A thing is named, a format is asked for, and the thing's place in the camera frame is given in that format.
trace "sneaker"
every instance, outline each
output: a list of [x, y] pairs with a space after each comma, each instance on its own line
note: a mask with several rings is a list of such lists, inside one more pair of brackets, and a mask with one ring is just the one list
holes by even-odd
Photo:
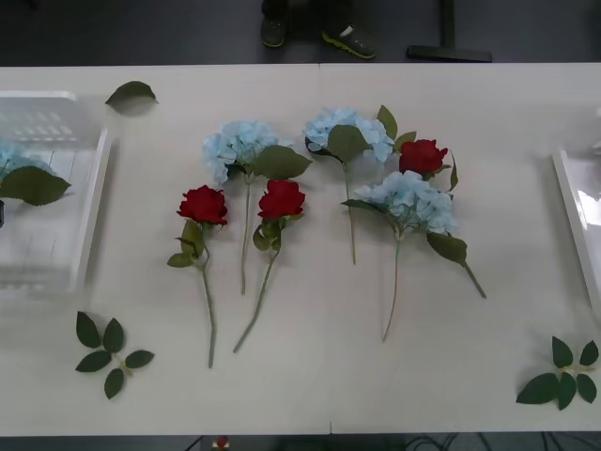
[[325, 31], [321, 32], [323, 40], [340, 49], [346, 50], [359, 58], [371, 59], [376, 56], [376, 46], [372, 39], [362, 30], [353, 27], [346, 36], [333, 36]]
[[286, 18], [283, 19], [263, 19], [261, 24], [261, 39], [268, 47], [277, 49], [284, 45]]

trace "red rose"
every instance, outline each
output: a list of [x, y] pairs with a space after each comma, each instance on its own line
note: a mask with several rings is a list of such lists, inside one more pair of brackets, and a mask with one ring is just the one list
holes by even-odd
[[437, 149], [436, 139], [418, 139], [412, 143], [403, 143], [398, 169], [401, 172], [413, 171], [421, 175], [434, 173], [442, 167], [442, 159], [448, 151], [446, 148]]
[[302, 213], [304, 194], [299, 191], [299, 184], [294, 181], [270, 180], [267, 192], [259, 200], [262, 218], [281, 218]]
[[179, 205], [177, 214], [194, 219], [197, 223], [226, 225], [223, 218], [227, 214], [225, 197], [221, 191], [215, 191], [207, 185], [190, 190], [184, 194], [186, 200]]

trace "white table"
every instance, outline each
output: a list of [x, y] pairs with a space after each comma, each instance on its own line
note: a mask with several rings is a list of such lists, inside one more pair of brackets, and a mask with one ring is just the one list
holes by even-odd
[[[601, 343], [549, 158], [562, 129], [601, 102], [601, 65], [2, 69], [0, 89], [67, 89], [100, 101], [133, 79], [161, 103], [118, 121], [89, 295], [3, 309], [0, 435], [601, 428], [601, 401], [577, 397], [564, 412], [515, 404], [530, 377], [551, 369], [553, 334], [573, 346]], [[373, 115], [381, 103], [400, 131], [455, 153], [458, 235], [488, 299], [459, 267], [409, 239], [382, 344], [389, 231], [358, 214], [353, 267], [338, 168], [314, 163], [300, 179], [307, 216], [285, 232], [264, 310], [239, 355], [231, 349], [266, 262], [251, 246], [240, 297], [243, 198], [239, 184], [226, 187], [230, 224], [211, 242], [219, 331], [208, 370], [203, 293], [193, 272], [165, 265], [177, 250], [181, 193], [209, 182], [202, 139], [227, 120], [256, 118], [301, 149], [304, 122], [321, 106]], [[254, 201], [261, 191], [257, 184]], [[107, 371], [74, 371], [85, 355], [78, 309], [119, 319], [125, 353], [156, 353], [113, 401], [102, 392]]]

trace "loose leaf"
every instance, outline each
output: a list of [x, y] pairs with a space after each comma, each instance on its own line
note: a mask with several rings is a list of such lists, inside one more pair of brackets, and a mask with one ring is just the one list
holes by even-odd
[[186, 221], [183, 231], [181, 232], [181, 238], [184, 241], [181, 242], [181, 252], [187, 256], [194, 256], [199, 258], [205, 251], [205, 240], [203, 237], [203, 231], [194, 221]]
[[463, 240], [434, 232], [428, 232], [426, 238], [432, 249], [441, 257], [465, 266], [468, 257], [468, 245]]
[[121, 368], [115, 368], [109, 373], [109, 375], [106, 377], [106, 381], [104, 382], [104, 394], [107, 398], [111, 399], [121, 391], [124, 379], [125, 375], [123, 374], [123, 370]]
[[594, 382], [586, 374], [578, 374], [576, 376], [576, 382], [578, 383], [578, 392], [589, 404], [593, 404], [594, 399], [597, 397], [597, 387], [594, 386]]
[[111, 362], [111, 353], [106, 350], [95, 350], [91, 354], [87, 354], [84, 359], [75, 368], [80, 373], [93, 373], [99, 369], [103, 369]]
[[386, 134], [388, 134], [392, 139], [394, 139], [398, 132], [398, 125], [396, 125], [396, 119], [394, 119], [394, 116], [390, 112], [390, 110], [388, 108], [386, 108], [384, 105], [380, 106], [377, 119], [382, 124], [384, 124], [384, 129], [386, 129]]
[[404, 133], [401, 134], [397, 139], [396, 142], [394, 143], [394, 150], [396, 150], [397, 152], [400, 153], [401, 151], [401, 147], [405, 144], [405, 143], [412, 143], [413, 141], [415, 141], [415, 138], [417, 137], [417, 132], [409, 132], [409, 133]]
[[46, 205], [60, 199], [69, 185], [60, 177], [26, 166], [15, 169], [2, 180], [0, 197], [20, 199], [30, 205]]
[[137, 350], [132, 352], [125, 359], [125, 366], [130, 369], [141, 368], [142, 366], [148, 365], [154, 354], [148, 350]]
[[594, 364], [599, 358], [599, 349], [594, 341], [589, 342], [582, 350], [580, 354], [580, 364], [590, 366]]
[[192, 258], [187, 254], [173, 254], [167, 261], [172, 268], [188, 268], [192, 264]]
[[253, 243], [259, 251], [267, 251], [270, 248], [270, 241], [261, 235], [261, 225], [259, 225], [253, 234]]
[[77, 312], [77, 324], [75, 326], [77, 338], [82, 342], [82, 345], [95, 349], [100, 346], [100, 334], [96, 328], [96, 324], [91, 317], [84, 312]]
[[574, 399], [574, 395], [576, 394], [576, 380], [571, 374], [563, 372], [560, 378], [559, 387], [557, 402], [560, 411], [562, 411], [569, 406], [572, 399]]
[[559, 394], [560, 382], [554, 373], [541, 374], [526, 384], [517, 395], [519, 404], [545, 404]]
[[558, 368], [564, 368], [574, 363], [570, 348], [556, 336], [553, 337], [553, 363]]
[[330, 132], [328, 151], [342, 163], [348, 164], [353, 159], [370, 149], [361, 131], [352, 125], [336, 125]]
[[109, 352], [119, 352], [123, 348], [124, 334], [119, 321], [111, 319], [104, 329], [102, 345]]
[[286, 180], [298, 177], [312, 161], [291, 148], [269, 146], [254, 160], [254, 172], [270, 180]]
[[127, 82], [121, 85], [108, 98], [106, 104], [113, 107], [119, 113], [123, 113], [127, 108], [128, 103], [134, 99], [150, 99], [157, 102], [157, 96], [154, 95], [149, 85], [142, 82]]
[[455, 163], [455, 156], [452, 152], [451, 157], [453, 158], [453, 171], [451, 171], [451, 188], [449, 189], [449, 192], [451, 192], [459, 182], [459, 177], [457, 176], [457, 163]]

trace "hydrangea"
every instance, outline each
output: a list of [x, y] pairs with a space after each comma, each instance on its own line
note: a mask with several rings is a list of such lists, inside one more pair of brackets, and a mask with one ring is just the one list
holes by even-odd
[[326, 108], [324, 114], [317, 116], [316, 120], [307, 122], [305, 136], [311, 141], [309, 150], [318, 152], [328, 145], [331, 129], [336, 125], [353, 125], [357, 127], [367, 144], [371, 145], [373, 151], [366, 150], [366, 155], [371, 155], [380, 163], [386, 163], [393, 154], [394, 140], [386, 134], [384, 124], [379, 120], [368, 120], [359, 116], [352, 108], [340, 108], [336, 110]]
[[393, 172], [381, 184], [363, 186], [355, 195], [389, 211], [405, 228], [437, 233], [453, 233], [457, 229], [451, 197], [415, 172]]
[[252, 165], [261, 151], [276, 144], [290, 145], [271, 133], [270, 126], [256, 120], [238, 120], [222, 126], [203, 141], [204, 161], [216, 183], [227, 181], [226, 164]]
[[12, 141], [0, 138], [0, 180], [4, 179], [15, 169], [35, 166], [53, 174], [51, 167], [40, 157], [24, 155], [24, 148]]

